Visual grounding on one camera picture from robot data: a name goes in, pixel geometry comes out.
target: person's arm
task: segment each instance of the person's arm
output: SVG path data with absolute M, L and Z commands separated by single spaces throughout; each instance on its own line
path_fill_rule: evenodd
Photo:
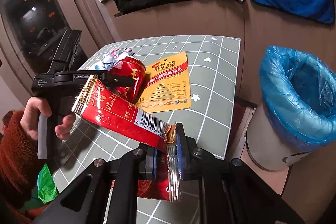
M 51 110 L 46 100 L 32 97 L 25 111 L 14 111 L 0 141 L 0 191 L 14 207 L 20 208 L 31 198 L 37 175 L 45 164 L 37 158 L 37 127 L 39 113 L 46 117 Z M 55 128 L 57 136 L 68 139 L 75 120 L 74 115 L 63 118 Z

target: table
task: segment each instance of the table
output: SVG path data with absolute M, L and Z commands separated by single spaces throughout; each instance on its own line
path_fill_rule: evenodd
M 199 147 L 224 159 L 232 120 L 240 39 L 211 35 L 177 35 L 123 41 L 104 46 L 86 61 L 88 69 L 114 48 L 132 47 L 135 57 L 146 66 L 185 51 L 188 56 L 192 106 L 189 109 L 153 113 L 166 122 L 182 122 L 187 136 Z M 93 160 L 121 158 L 139 142 L 111 130 L 76 118 L 71 138 L 63 142 L 50 164 L 59 192 Z M 198 223 L 198 183 L 182 182 L 182 201 L 138 198 L 137 223 Z

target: brown fuzzy sleeve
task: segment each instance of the brown fuzzy sleeve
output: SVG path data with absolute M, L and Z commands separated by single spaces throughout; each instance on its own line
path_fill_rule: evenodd
M 37 147 L 23 132 L 23 111 L 14 111 L 0 142 L 0 191 L 16 208 L 31 198 L 37 175 L 45 164 L 37 158 Z

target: yellow nut packet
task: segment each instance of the yellow nut packet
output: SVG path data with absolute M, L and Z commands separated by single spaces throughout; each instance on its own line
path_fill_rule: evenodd
M 136 106 L 148 113 L 191 107 L 185 52 L 165 57 L 146 68 L 148 80 Z

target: trash bag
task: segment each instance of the trash bag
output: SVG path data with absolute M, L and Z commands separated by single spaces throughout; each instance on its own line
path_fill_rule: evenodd
M 43 166 L 37 177 L 37 188 L 37 196 L 45 204 L 53 201 L 58 195 L 53 177 L 46 164 Z
M 259 71 L 266 115 L 303 152 L 336 140 L 336 75 L 316 56 L 270 46 Z

